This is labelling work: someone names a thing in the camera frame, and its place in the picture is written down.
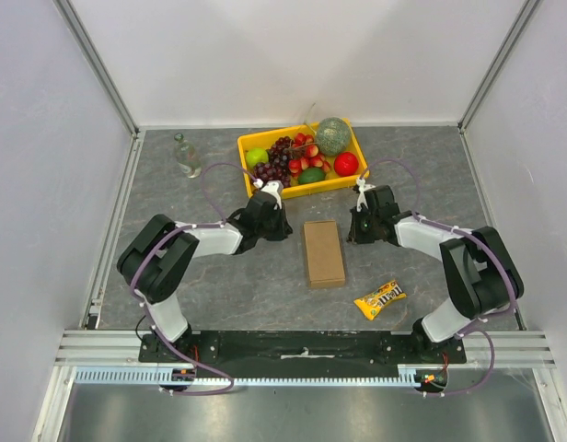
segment yellow basket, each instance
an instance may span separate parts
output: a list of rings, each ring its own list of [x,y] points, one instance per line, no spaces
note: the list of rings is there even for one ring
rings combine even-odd
[[[303,184],[292,186],[287,189],[283,189],[282,191],[282,198],[295,198],[296,196],[304,196],[304,195],[311,195],[312,193],[318,192],[325,192],[325,191],[334,191],[335,189],[343,189],[347,187],[353,187],[355,185],[355,180],[359,178],[361,172],[367,168],[367,163],[365,163],[364,154],[361,152],[361,148],[357,143],[357,139],[355,138],[355,134],[353,133],[353,128],[349,123],[349,120],[343,118],[343,120],[349,124],[349,128],[351,129],[351,141],[349,142],[349,147],[345,152],[351,152],[357,157],[359,161],[359,168],[355,172],[354,175],[349,177],[339,177],[334,170],[327,174],[327,178],[323,181],[319,182],[312,182],[310,184]],[[313,122],[310,126],[316,131],[318,129],[318,123]],[[294,139],[295,135],[298,133],[303,134],[311,134],[311,131],[304,125],[301,124],[299,126],[293,127],[285,127],[283,129],[276,129],[274,131],[269,132],[259,132],[258,134],[250,134],[250,135],[243,135],[238,138],[238,153],[240,154],[240,162],[243,168],[249,170],[247,168],[247,160],[245,156],[249,150],[252,149],[269,149],[278,138],[282,136],[289,136],[290,138]],[[327,161],[329,161],[330,165],[333,166],[334,157],[327,157]],[[245,174],[245,187],[247,187],[247,195],[249,198],[252,196],[253,192],[256,191],[255,187],[251,183],[249,175]]]

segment green apple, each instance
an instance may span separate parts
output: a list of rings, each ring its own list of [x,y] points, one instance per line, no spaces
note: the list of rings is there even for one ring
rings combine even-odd
[[[257,163],[267,163],[269,161],[269,156],[267,151],[264,149],[252,149],[245,155],[247,160],[247,167],[253,169]]]

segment black mounting plate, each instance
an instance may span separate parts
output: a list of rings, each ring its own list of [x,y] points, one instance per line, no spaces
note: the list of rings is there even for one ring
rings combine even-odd
[[[179,350],[193,356],[195,347],[200,362],[234,378],[395,377],[398,364],[442,365],[443,352],[450,364],[466,363],[462,342],[415,353],[409,334],[391,331],[194,331],[188,346]],[[299,357],[306,349],[321,357]],[[182,362],[152,333],[143,336],[138,360]],[[200,370],[198,377],[214,374]]]

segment black cable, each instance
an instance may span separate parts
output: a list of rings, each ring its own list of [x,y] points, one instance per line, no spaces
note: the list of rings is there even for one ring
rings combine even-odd
[[[146,315],[144,315],[138,322],[136,322],[136,327],[134,327],[134,333],[136,333],[136,337],[138,339],[140,339],[140,342],[143,341],[143,338],[140,337],[140,334],[138,334],[138,327],[140,326],[140,324],[143,323],[143,320],[145,320]]]

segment cardboard box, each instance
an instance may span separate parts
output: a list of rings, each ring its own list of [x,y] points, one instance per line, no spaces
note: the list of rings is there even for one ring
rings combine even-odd
[[[334,220],[304,223],[304,246],[310,288],[345,285],[339,229]]]

